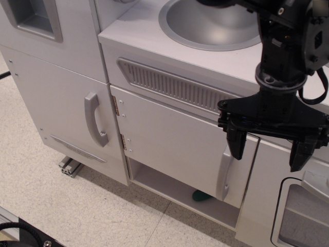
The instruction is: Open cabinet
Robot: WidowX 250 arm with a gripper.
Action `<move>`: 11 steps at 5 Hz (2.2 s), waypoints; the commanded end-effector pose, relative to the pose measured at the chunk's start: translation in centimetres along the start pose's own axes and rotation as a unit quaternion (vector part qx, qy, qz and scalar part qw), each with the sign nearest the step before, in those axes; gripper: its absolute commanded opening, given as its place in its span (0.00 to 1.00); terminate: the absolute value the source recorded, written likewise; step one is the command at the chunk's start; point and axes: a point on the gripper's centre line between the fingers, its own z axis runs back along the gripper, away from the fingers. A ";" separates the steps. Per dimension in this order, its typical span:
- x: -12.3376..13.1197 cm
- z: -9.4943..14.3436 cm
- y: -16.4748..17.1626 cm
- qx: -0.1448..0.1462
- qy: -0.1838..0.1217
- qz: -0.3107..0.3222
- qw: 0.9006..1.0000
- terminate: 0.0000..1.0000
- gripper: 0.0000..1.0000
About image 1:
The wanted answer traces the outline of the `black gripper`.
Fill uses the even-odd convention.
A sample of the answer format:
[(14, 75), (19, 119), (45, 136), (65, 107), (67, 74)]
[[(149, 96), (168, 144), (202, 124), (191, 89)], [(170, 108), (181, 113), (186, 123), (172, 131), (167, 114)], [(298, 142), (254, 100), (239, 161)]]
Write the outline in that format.
[(328, 145), (328, 115), (305, 105), (294, 93), (267, 90), (218, 103), (219, 126), (232, 156), (241, 160), (247, 133), (293, 140), (290, 171), (300, 171), (316, 148)]

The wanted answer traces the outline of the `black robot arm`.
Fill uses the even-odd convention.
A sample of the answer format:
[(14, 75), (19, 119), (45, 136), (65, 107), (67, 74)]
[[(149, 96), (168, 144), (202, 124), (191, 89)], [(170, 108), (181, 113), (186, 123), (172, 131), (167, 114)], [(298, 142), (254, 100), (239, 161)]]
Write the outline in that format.
[(317, 14), (315, 1), (203, 1), (206, 6), (245, 7), (258, 15), (261, 62), (255, 70), (259, 91), (249, 97), (221, 100), (218, 126), (227, 134), (234, 158), (244, 153), (248, 133), (292, 142), (290, 170), (301, 170), (313, 152), (328, 145), (328, 115), (315, 110), (327, 96), (304, 97), (308, 76), (328, 79), (328, 13)]

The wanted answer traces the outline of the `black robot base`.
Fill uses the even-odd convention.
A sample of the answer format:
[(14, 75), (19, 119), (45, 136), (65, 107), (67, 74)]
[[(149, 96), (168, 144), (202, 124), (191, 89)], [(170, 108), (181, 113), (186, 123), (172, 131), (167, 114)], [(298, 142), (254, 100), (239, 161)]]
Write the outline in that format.
[(1, 246), (65, 246), (20, 218), (18, 222), (1, 223), (1, 232), (14, 239), (1, 240)]

